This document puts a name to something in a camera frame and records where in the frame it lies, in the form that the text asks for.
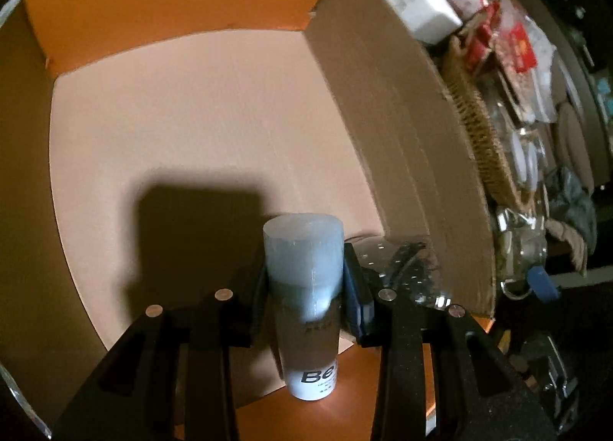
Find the clear jar of black beads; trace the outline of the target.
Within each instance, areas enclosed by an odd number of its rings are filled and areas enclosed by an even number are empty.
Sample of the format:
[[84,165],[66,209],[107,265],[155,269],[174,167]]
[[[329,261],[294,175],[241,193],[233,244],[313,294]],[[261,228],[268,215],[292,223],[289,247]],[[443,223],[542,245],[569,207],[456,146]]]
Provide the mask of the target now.
[[371,289],[407,293],[413,303],[438,310],[451,304],[438,260],[425,239],[361,236],[351,243]]

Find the wicker basket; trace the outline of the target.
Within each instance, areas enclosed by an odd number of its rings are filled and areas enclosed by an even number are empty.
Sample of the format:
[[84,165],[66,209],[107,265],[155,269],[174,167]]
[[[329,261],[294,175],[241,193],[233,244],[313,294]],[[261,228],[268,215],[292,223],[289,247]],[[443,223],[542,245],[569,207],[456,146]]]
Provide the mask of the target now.
[[487,194],[497,204],[533,213],[534,193],[514,183],[501,138],[490,121],[485,102],[461,58],[460,39],[452,35],[443,57],[441,75],[464,124]]

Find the white tube bottle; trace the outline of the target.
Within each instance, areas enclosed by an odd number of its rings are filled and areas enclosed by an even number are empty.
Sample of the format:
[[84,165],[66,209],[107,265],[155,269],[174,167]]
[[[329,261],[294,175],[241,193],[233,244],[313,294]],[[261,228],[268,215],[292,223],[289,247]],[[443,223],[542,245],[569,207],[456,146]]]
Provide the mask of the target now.
[[263,226],[283,379],[315,402],[337,383],[344,229],[326,214],[286,214]]

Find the orange cardboard box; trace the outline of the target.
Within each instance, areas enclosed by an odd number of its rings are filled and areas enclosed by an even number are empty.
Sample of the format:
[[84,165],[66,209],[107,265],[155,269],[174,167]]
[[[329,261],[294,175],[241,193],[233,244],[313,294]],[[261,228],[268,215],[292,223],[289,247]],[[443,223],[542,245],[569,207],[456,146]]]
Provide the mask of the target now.
[[283,213],[423,236],[492,313],[469,138],[384,0],[4,4],[1,361],[49,425],[144,308],[228,283]]

